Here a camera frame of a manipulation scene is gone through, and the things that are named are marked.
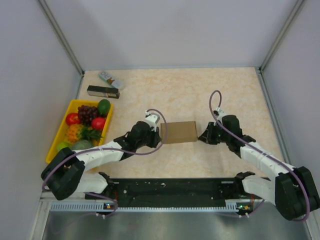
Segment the brown cardboard paper box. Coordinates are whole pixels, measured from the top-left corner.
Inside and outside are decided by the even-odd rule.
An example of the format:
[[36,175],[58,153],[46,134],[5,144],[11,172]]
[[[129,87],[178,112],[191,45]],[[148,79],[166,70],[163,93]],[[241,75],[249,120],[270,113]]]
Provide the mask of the brown cardboard paper box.
[[198,140],[195,121],[161,123],[160,129],[164,144],[191,143]]

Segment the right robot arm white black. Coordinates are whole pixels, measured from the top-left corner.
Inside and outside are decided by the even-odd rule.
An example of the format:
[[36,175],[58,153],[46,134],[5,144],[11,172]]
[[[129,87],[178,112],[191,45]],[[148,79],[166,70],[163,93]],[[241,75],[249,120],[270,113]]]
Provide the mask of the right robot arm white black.
[[267,177],[240,172],[234,178],[233,192],[239,198],[256,195],[272,203],[286,220],[295,220],[319,209],[320,196],[306,167],[294,167],[267,153],[254,138],[243,134],[235,115],[219,114],[198,137],[209,145],[224,143],[239,158],[253,164]]

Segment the teal white snack box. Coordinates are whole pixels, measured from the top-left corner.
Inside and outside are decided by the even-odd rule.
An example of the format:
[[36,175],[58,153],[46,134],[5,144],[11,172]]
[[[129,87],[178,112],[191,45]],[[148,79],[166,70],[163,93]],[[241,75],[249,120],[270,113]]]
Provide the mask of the teal white snack box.
[[122,81],[120,81],[119,79],[117,79],[116,77],[114,77],[106,71],[99,72],[98,76],[102,81],[104,81],[112,88],[122,90],[125,86]]

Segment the black rectangular box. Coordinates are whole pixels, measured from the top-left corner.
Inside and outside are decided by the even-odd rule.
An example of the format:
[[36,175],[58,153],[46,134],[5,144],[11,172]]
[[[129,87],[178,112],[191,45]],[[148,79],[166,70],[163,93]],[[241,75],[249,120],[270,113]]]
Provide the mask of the black rectangular box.
[[103,97],[103,98],[118,99],[120,97],[119,89],[113,88],[113,87],[89,85],[87,87],[87,93],[90,96]]

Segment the red toy tomato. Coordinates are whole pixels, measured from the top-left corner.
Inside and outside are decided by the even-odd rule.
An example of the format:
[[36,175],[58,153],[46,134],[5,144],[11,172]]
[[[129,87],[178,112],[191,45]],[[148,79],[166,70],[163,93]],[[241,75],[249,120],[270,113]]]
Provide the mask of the red toy tomato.
[[102,131],[106,123],[103,117],[96,117],[91,121],[91,127],[97,131]]

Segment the green toy lime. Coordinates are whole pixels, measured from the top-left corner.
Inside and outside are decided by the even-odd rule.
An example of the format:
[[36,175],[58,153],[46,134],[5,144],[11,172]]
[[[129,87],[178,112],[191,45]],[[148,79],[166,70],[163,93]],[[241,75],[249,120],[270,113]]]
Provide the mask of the green toy lime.
[[111,103],[107,99],[102,99],[97,105],[98,112],[101,115],[107,115],[111,107]]

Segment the green toy melon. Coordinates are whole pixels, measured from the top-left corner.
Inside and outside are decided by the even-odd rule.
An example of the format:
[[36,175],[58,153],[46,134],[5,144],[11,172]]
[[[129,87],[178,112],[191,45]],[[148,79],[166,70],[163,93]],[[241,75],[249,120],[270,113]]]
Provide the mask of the green toy melon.
[[75,142],[71,147],[70,149],[72,151],[76,151],[76,150],[86,150],[86,149],[90,149],[90,148],[93,148],[94,145],[92,144],[91,141],[88,141],[88,140],[79,140],[77,142]]

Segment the purple toy grapes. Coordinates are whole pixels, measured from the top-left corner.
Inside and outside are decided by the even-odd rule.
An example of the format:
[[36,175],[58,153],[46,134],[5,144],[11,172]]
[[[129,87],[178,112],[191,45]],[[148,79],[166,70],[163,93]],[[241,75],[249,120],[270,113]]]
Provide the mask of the purple toy grapes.
[[99,117],[98,108],[95,106],[81,105],[77,108],[78,118],[85,126],[90,126],[93,119]]

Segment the orange toy pineapple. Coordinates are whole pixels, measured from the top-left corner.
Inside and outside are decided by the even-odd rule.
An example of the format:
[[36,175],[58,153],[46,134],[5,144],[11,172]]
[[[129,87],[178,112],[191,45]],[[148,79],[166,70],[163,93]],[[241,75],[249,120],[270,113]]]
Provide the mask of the orange toy pineapple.
[[72,124],[66,130],[65,136],[70,143],[76,143],[81,140],[99,141],[102,134],[99,130],[87,127],[82,124]]

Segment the red toy apple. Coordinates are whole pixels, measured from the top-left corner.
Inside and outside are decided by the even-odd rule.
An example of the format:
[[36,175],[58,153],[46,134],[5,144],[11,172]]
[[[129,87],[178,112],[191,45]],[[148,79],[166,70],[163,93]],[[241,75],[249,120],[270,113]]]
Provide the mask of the red toy apple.
[[65,123],[70,126],[80,124],[81,120],[79,119],[79,115],[76,112],[71,112],[65,117]]

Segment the yellow plastic tray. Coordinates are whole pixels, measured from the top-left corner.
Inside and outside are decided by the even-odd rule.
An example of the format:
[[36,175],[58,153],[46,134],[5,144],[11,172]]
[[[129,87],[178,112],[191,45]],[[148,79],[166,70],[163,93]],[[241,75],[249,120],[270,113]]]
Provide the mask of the yellow plastic tray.
[[[67,122],[66,122],[67,115],[71,114],[71,113],[76,113],[76,111],[78,110],[78,107],[81,107],[82,105],[90,106],[90,107],[97,107],[98,103],[99,103],[98,101],[83,100],[83,99],[73,99],[69,103],[69,106],[64,114],[64,119],[58,128],[58,131],[54,137],[52,145],[51,145],[49,152],[46,156],[45,162],[47,164],[49,164],[53,160],[55,155],[58,153],[58,145],[60,143],[65,142],[65,143],[71,144],[71,142],[67,138],[67,130],[69,128],[69,126],[67,125]],[[108,128],[110,125],[110,121],[112,118],[113,110],[114,110],[114,105],[112,103],[110,103],[109,111],[105,117],[105,124],[104,124],[103,129],[101,130],[101,138],[98,142],[93,143],[94,146],[100,146],[104,143],[104,140],[106,138],[107,131],[108,131]]]

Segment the green toy pear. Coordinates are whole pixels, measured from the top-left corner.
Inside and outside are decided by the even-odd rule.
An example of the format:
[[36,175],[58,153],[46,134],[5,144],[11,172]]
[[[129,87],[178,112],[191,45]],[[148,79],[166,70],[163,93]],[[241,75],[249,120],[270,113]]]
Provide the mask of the green toy pear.
[[69,148],[71,146],[70,143],[62,141],[60,143],[57,144],[56,146],[56,150],[57,152],[59,152],[60,150],[64,149],[64,148]]

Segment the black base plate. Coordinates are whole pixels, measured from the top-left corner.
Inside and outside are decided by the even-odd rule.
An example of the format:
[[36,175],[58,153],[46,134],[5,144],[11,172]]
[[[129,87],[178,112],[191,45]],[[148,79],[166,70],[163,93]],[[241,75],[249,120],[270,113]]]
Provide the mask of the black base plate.
[[233,178],[114,178],[102,195],[119,207],[224,207],[227,200],[260,198],[236,189]]

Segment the right frame post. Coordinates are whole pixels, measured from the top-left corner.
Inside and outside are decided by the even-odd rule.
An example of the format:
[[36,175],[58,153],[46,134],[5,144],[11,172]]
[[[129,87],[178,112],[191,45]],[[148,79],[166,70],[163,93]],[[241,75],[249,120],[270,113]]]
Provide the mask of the right frame post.
[[268,50],[264,60],[262,61],[262,64],[258,67],[259,72],[262,74],[267,66],[269,65],[270,61],[276,54],[278,48],[282,44],[283,40],[285,39],[288,31],[292,27],[293,23],[295,22],[296,18],[300,14],[301,10],[303,9],[306,0],[296,0],[295,4],[288,14],[287,18],[285,19],[285,22],[283,23],[282,27],[280,28],[279,33],[276,35],[275,40],[273,41],[270,49]]

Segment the left frame post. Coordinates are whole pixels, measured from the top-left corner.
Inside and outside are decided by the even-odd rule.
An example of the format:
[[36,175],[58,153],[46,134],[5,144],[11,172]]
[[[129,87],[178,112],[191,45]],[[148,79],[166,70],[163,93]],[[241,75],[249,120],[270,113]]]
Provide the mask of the left frame post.
[[84,70],[81,67],[76,55],[74,54],[74,51],[72,50],[68,40],[66,39],[62,29],[60,28],[56,18],[54,17],[48,3],[45,0],[37,0],[36,1],[41,10],[43,11],[45,17],[47,18],[50,26],[52,27],[53,32],[55,33],[60,45],[64,49],[66,55],[68,56],[70,62],[75,67],[79,75],[82,77],[84,75]]

